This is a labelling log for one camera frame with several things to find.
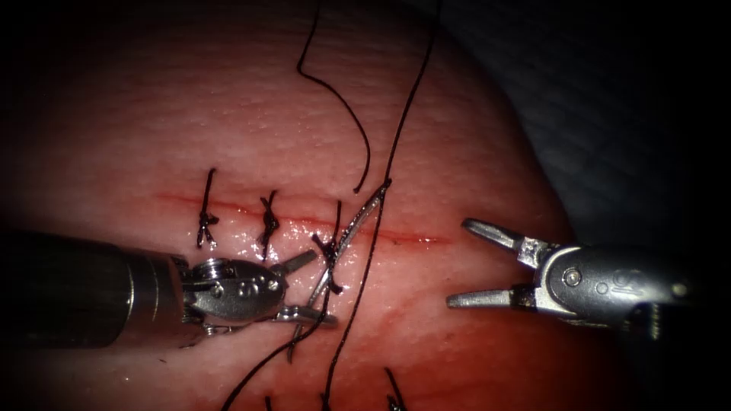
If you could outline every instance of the metal screw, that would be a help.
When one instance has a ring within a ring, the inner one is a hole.
[[[215,325],[213,325],[213,324],[203,324],[203,330],[206,331],[207,336],[216,335]]]
[[[243,298],[254,297],[259,294],[259,286],[253,282],[241,282],[238,285],[238,296]]]
[[[221,298],[223,295],[223,285],[220,282],[215,282],[213,288],[211,288],[211,294],[214,298]]]
[[[563,272],[563,282],[569,287],[576,287],[581,282],[581,272],[575,268],[569,268]]]

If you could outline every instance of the gray fabric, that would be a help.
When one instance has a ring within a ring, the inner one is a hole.
[[[406,0],[433,14],[435,2]],[[677,247],[681,154],[610,11],[446,0],[444,28],[509,95],[578,238]]]

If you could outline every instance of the interrupted suture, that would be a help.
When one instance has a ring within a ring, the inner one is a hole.
[[[274,211],[272,211],[272,202],[274,201],[274,195],[276,190],[272,190],[269,195],[269,200],[264,197],[259,197],[261,203],[264,205],[264,232],[258,237],[257,241],[261,244],[261,260],[267,260],[267,253],[269,252],[269,239],[274,234],[274,231],[279,228],[279,220],[276,219]]]
[[[206,191],[203,192],[203,206],[200,208],[198,214],[198,236],[196,237],[196,247],[201,248],[203,245],[203,235],[206,236],[206,241],[210,244],[211,248],[215,248],[216,243],[213,239],[213,235],[209,230],[209,225],[214,225],[219,222],[219,218],[213,214],[208,213],[208,197],[211,193],[211,183],[213,182],[213,174],[215,168],[208,171],[208,178],[206,179]]]

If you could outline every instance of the black suture thread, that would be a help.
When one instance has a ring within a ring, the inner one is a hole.
[[[297,62],[297,72],[304,78],[307,78],[310,81],[314,81],[315,83],[321,85],[322,87],[328,89],[332,94],[335,94],[335,97],[340,100],[341,103],[345,106],[345,108],[348,110],[348,113],[353,118],[353,121],[356,122],[356,126],[358,126],[358,131],[360,131],[360,135],[363,137],[363,144],[365,144],[365,167],[363,168],[363,174],[360,177],[360,181],[358,182],[358,185],[356,185],[356,188],[353,189],[353,192],[357,194],[361,187],[363,187],[363,182],[366,181],[366,176],[368,175],[368,169],[371,166],[371,145],[368,142],[368,136],[366,135],[366,131],[363,129],[363,126],[360,123],[360,120],[358,120],[358,116],[356,116],[355,112],[353,112],[353,109],[350,108],[350,105],[347,101],[343,98],[343,96],[338,93],[333,86],[329,85],[325,81],[322,81],[321,79],[311,76],[309,74],[306,74],[302,71],[302,65],[305,64],[305,56],[307,55],[307,51],[310,48],[310,43],[312,42],[312,37],[314,37],[314,32],[318,28],[318,21],[320,20],[320,5],[322,3],[322,0],[318,0],[318,7],[317,10],[314,12],[314,20],[312,21],[312,28],[310,29],[310,34],[307,37],[307,42],[305,43],[305,48],[302,50],[302,55],[299,56],[299,61]]]
[[[279,220],[276,219],[274,211],[272,211],[272,202],[274,202],[274,195],[276,190],[272,190],[269,195],[269,200],[259,197],[261,203],[264,205],[264,232],[258,237],[257,241],[261,244],[263,250],[261,252],[261,260],[267,261],[267,253],[269,252],[269,239],[274,234],[274,231],[279,228]]]
[[[340,210],[342,208],[342,205],[343,205],[343,203],[340,200],[338,200],[337,217],[335,218],[335,222],[336,222],[335,234],[337,234],[337,232],[340,229]],[[330,278],[327,280],[327,282],[328,282],[329,289],[332,289],[333,288],[332,271],[330,271]],[[226,401],[223,403],[223,406],[221,407],[221,411],[228,411],[231,408],[231,405],[234,403],[234,400],[236,400],[236,397],[238,397],[241,390],[244,389],[244,387],[246,386],[246,384],[248,384],[248,382],[251,380],[251,378],[253,378],[254,375],[256,375],[256,373],[259,372],[259,370],[264,367],[264,365],[266,365],[269,361],[271,361],[272,358],[276,357],[277,354],[284,351],[285,349],[289,349],[290,347],[295,346],[295,344],[299,343],[303,339],[306,339],[307,337],[312,335],[312,333],[314,333],[320,327],[320,324],[322,324],[325,317],[327,316],[328,305],[330,305],[330,293],[326,292],[325,296],[322,299],[322,311],[320,311],[320,315],[318,316],[318,319],[314,322],[314,324],[312,324],[312,327],[310,327],[309,330],[305,331],[304,333],[300,334],[298,337],[293,338],[293,339],[289,340],[288,342],[286,342],[285,344],[282,344],[281,346],[274,349],[274,351],[272,351],[269,355],[264,357],[264,359],[261,360],[259,362],[259,364],[257,364],[254,368],[252,368],[251,371],[249,371],[249,373],[246,374],[246,377],[244,377],[244,379],[241,380],[241,382],[238,383],[238,385],[236,387],[234,387],[234,389],[228,395],[228,398],[226,398]]]
[[[203,244],[203,235],[206,236],[206,241],[215,247],[215,240],[211,231],[208,229],[209,225],[214,225],[219,222],[218,217],[208,213],[208,196],[211,193],[211,183],[213,182],[213,174],[215,172],[215,168],[208,170],[206,191],[203,192],[203,206],[200,208],[200,213],[198,214],[198,236],[196,237],[196,247],[198,248],[201,248]]]
[[[437,6],[436,6],[436,16],[434,18],[434,22],[432,25],[432,30],[429,35],[429,44],[426,47],[426,52],[424,53],[424,59],[421,64],[421,68],[419,69],[419,74],[417,75],[416,81],[413,83],[413,86],[411,88],[411,92],[409,93],[409,97],[406,100],[406,105],[404,106],[404,111],[401,114],[401,120],[398,123],[398,128],[396,129],[396,135],[394,136],[394,142],[391,146],[391,153],[388,156],[388,165],[386,166],[386,171],[384,175],[384,183],[388,181],[388,179],[391,177],[391,165],[393,164],[394,156],[396,155],[396,147],[398,146],[398,140],[401,137],[401,130],[404,127],[404,123],[406,122],[406,116],[409,112],[409,109],[411,107],[411,104],[413,102],[413,98],[417,93],[417,88],[419,87],[419,83],[421,82],[421,78],[424,76],[424,72],[426,71],[426,65],[429,62],[429,56],[431,56],[432,48],[434,46],[434,40],[436,38],[436,32],[439,29],[439,18],[442,13],[442,0],[438,0]],[[327,383],[325,384],[325,392],[322,396],[323,404],[322,404],[322,410],[329,409],[329,401],[330,401],[330,389],[332,388],[333,383],[333,377],[335,375],[335,366],[337,365],[337,360],[340,357],[340,353],[343,351],[343,347],[345,346],[345,342],[347,341],[348,335],[350,334],[350,328],[353,325],[353,321],[356,318],[356,314],[358,313],[358,307],[360,306],[360,301],[362,299],[363,291],[366,289],[366,283],[368,281],[368,275],[371,269],[371,263],[373,260],[373,253],[375,252],[375,244],[378,240],[378,230],[381,227],[381,217],[383,216],[383,207],[386,200],[386,191],[383,192],[383,196],[381,198],[380,206],[378,207],[378,220],[375,222],[375,229],[373,231],[373,238],[371,239],[371,249],[369,251],[368,260],[365,264],[365,269],[363,271],[363,277],[360,283],[360,288],[358,290],[358,295],[356,296],[355,303],[353,304],[353,310],[350,313],[350,318],[348,319],[348,324],[345,327],[345,330],[343,331],[343,336],[340,339],[340,343],[337,346],[337,349],[335,351],[335,355],[333,355],[333,358],[330,362],[330,370],[327,373]]]
[[[350,318],[348,318],[348,324],[345,326],[345,330],[343,331],[343,336],[340,338],[340,343],[338,343],[337,348],[335,350],[335,354],[333,355],[333,358],[330,360],[330,368],[327,371],[327,382],[325,383],[325,392],[322,394],[322,411],[329,411],[330,410],[330,389],[333,385],[333,377],[335,375],[335,365],[337,365],[337,360],[340,358],[340,353],[343,351],[343,347],[345,346],[345,342],[348,339],[348,335],[350,334],[350,327],[353,326],[353,321],[356,319],[356,312],[358,311],[358,306],[360,305],[360,300],[363,296],[363,289],[366,286],[366,282],[368,281],[368,274],[371,269],[371,263],[373,261],[373,252],[375,250],[375,240],[378,236],[378,229],[381,227],[381,217],[383,216],[383,203],[385,200],[385,192],[384,196],[381,199],[380,205],[378,207],[378,220],[375,221],[375,230],[373,231],[373,239],[371,240],[371,249],[368,252],[368,259],[365,262],[365,270],[363,273],[363,277],[361,280],[360,288],[358,290],[358,295],[356,296],[356,301],[353,304],[353,311],[350,314]]]
[[[434,17],[432,30],[431,30],[431,33],[429,34],[429,45],[426,46],[426,52],[424,53],[424,60],[421,62],[421,68],[419,69],[419,74],[417,75],[417,79],[413,83],[413,87],[411,88],[409,97],[406,100],[406,106],[404,106],[404,112],[401,114],[401,120],[399,120],[399,122],[398,122],[398,128],[396,129],[396,135],[394,136],[394,143],[391,146],[391,154],[388,156],[388,164],[386,165],[384,181],[386,181],[391,176],[391,165],[393,164],[394,156],[396,155],[396,146],[398,145],[398,140],[401,138],[401,130],[403,129],[404,123],[406,122],[406,115],[409,113],[409,109],[411,108],[411,103],[413,102],[413,97],[417,94],[417,88],[419,87],[421,78],[424,76],[424,72],[426,71],[426,65],[429,63],[429,57],[432,54],[432,48],[434,47],[434,40],[436,39],[436,32],[439,29],[439,17],[441,15],[441,13],[442,13],[442,0],[438,0],[436,3],[436,16]]]
[[[327,288],[334,292],[337,295],[340,295],[341,292],[343,292],[343,287],[339,286],[338,284],[335,284],[335,279],[333,277],[334,270],[335,270],[335,244],[337,243],[337,233],[340,231],[340,212],[343,209],[343,202],[340,200],[337,200],[337,206],[335,211],[335,228],[333,228],[333,237],[330,239],[330,241],[327,244],[323,244],[322,240],[320,240],[320,237],[318,237],[317,233],[312,235],[312,240],[317,244],[318,248],[320,248],[320,251],[323,253],[323,256],[325,257],[325,260],[327,261],[327,271],[330,273],[330,278],[327,280]],[[295,344],[292,344],[289,349],[287,350],[287,361],[289,364],[292,364],[292,356],[295,352]]]
[[[388,380],[391,382],[391,387],[393,387],[394,389],[394,394],[396,394],[395,398],[393,398],[393,396],[391,395],[386,396],[390,411],[407,411],[406,403],[404,403],[404,398],[401,396],[401,391],[398,389],[398,385],[396,384],[396,378],[394,378],[394,373],[392,373],[391,369],[389,369],[388,367],[384,367],[384,369],[386,370]]]

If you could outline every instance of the red incision line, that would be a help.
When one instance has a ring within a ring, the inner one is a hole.
[[[168,201],[175,201],[175,202],[189,202],[191,204],[195,204],[198,206],[200,204],[200,198],[199,197],[186,197],[186,196],[178,196],[174,194],[168,194],[168,193],[160,193],[156,195],[157,198],[162,200],[168,200]],[[259,218],[261,219],[264,210],[261,209],[261,207],[257,204],[256,210],[248,209],[246,207],[243,207],[239,204],[233,203],[233,202],[223,202],[223,201],[210,201],[209,202],[209,209],[216,208],[216,209],[231,209],[235,210],[237,212],[243,212],[247,215],[251,215],[252,218]],[[294,223],[299,224],[307,224],[307,225],[332,225],[332,221],[323,221],[317,218],[308,218],[308,217],[290,217],[286,215],[277,215],[277,218],[280,221],[290,221]],[[373,235],[373,228],[363,226],[360,228],[360,231],[364,234]],[[432,244],[451,244],[451,240],[447,240],[444,237],[436,237],[436,236],[426,236],[424,234],[406,234],[399,231],[389,231],[389,230],[378,230],[378,237],[384,238],[390,241],[393,241],[396,245],[398,244],[424,244],[424,245],[432,245]]]

